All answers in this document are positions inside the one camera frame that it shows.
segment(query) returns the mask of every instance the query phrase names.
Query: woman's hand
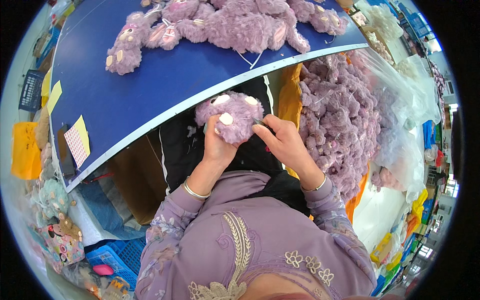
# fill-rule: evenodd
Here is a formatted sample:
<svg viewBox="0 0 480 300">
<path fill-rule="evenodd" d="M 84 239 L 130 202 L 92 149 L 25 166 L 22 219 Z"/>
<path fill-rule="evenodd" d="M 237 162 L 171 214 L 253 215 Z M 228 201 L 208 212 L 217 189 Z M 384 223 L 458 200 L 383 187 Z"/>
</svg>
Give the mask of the woman's hand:
<svg viewBox="0 0 480 300">
<path fill-rule="evenodd" d="M 242 142 L 229 144 L 218 136 L 220 132 L 215 128 L 215 123 L 219 117 L 220 115 L 214 115 L 208 119 L 203 161 L 218 164 L 225 170 L 232 162 Z"/>
<path fill-rule="evenodd" d="M 205 133 L 205 152 L 202 161 L 187 179 L 188 187 L 196 194 L 205 196 L 212 190 L 223 171 L 232 162 L 240 143 L 229 144 L 218 136 L 215 123 L 220 115 L 208 119 Z"/>
<path fill-rule="evenodd" d="M 267 144 L 272 154 L 298 174 L 305 190 L 320 186 L 325 175 L 308 154 L 295 124 L 270 114 L 265 116 L 263 122 L 273 129 L 275 135 L 262 125 L 255 124 L 252 129 Z"/>
</svg>

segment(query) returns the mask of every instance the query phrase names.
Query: brown plush toy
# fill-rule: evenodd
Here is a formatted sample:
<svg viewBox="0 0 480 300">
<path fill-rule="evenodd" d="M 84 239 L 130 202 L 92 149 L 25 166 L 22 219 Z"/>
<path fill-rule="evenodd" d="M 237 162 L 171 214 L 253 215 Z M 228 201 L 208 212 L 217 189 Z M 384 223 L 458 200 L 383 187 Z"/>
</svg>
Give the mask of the brown plush toy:
<svg viewBox="0 0 480 300">
<path fill-rule="evenodd" d="M 80 231 L 80 228 L 72 222 L 70 217 L 66 216 L 64 213 L 59 213 L 59 219 L 61 231 L 71 236 L 74 240 L 82 241 L 82 232 Z"/>
<path fill-rule="evenodd" d="M 40 112 L 40 120 L 35 127 L 35 140 L 38 148 L 43 149 L 48 142 L 48 131 L 50 130 L 50 117 L 46 107 Z"/>
</svg>

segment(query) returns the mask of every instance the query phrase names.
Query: scissors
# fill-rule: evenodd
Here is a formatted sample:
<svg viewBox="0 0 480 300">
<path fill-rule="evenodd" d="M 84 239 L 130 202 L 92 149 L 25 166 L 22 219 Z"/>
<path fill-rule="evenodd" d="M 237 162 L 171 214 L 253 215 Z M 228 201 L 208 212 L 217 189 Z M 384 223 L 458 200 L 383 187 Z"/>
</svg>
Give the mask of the scissors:
<svg viewBox="0 0 480 300">
<path fill-rule="evenodd" d="M 263 123 L 261 120 L 257 119 L 257 118 L 252 118 L 253 122 L 255 122 L 255 124 L 259 124 L 259 125 L 262 125 L 262 126 L 265 126 L 274 136 L 275 136 L 275 131 L 273 131 L 273 129 L 271 129 L 270 127 L 268 127 L 267 124 Z"/>
</svg>

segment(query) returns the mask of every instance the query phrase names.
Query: silver bangle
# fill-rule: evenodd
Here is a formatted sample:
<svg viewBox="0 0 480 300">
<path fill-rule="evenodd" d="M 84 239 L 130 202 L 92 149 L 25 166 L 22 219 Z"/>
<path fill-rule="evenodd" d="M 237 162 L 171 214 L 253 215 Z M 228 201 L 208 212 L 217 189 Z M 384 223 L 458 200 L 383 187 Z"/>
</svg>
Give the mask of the silver bangle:
<svg viewBox="0 0 480 300">
<path fill-rule="evenodd" d="M 318 191 L 321 187 L 323 187 L 323 185 L 325 184 L 325 182 L 327 181 L 327 175 L 325 175 L 325 178 L 324 178 L 324 181 L 322 182 L 322 184 L 320 184 L 319 186 L 317 186 L 316 188 L 314 188 L 313 190 L 309 190 L 309 191 L 306 191 L 303 189 L 302 185 L 300 185 L 300 189 L 304 192 L 314 192 L 314 191 Z"/>
<path fill-rule="evenodd" d="M 192 195 L 192 196 L 195 197 L 195 198 L 200 198 L 200 199 L 206 199 L 206 198 L 210 197 L 210 195 L 212 194 L 212 191 L 210 191 L 207 196 L 200 196 L 199 194 L 197 194 L 197 193 L 195 193 L 194 191 L 192 191 L 192 190 L 188 187 L 187 179 L 185 179 L 185 181 L 183 182 L 183 187 L 185 188 L 185 190 L 187 191 L 187 193 L 189 193 L 190 195 Z"/>
</svg>

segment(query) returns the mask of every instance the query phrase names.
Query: blue worktable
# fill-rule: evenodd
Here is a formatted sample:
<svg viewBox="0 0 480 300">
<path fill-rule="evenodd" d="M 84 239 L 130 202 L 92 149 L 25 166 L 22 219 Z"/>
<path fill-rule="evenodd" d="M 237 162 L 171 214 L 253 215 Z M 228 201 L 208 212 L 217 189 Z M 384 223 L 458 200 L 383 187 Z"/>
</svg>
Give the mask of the blue worktable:
<svg viewBox="0 0 480 300">
<path fill-rule="evenodd" d="M 334 0 L 321 4 L 347 14 Z M 263 52 L 255 67 L 231 49 L 186 39 L 171 51 L 142 49 L 142 62 L 133 73 L 119 76 L 105 71 L 107 49 L 133 11 L 147 11 L 139 0 L 85 0 L 66 20 L 54 55 L 52 84 L 61 81 L 63 93 L 51 114 L 54 156 L 55 135 L 62 124 L 72 126 L 83 115 L 91 154 L 77 171 L 64 180 L 71 191 L 121 149 L 174 115 L 249 79 L 327 54 L 367 47 L 360 30 L 350 22 L 337 36 L 317 33 L 310 24 L 299 23 L 311 51 L 299 54 L 285 44 L 278 51 Z M 257 54 L 244 55 L 254 62 Z"/>
</svg>

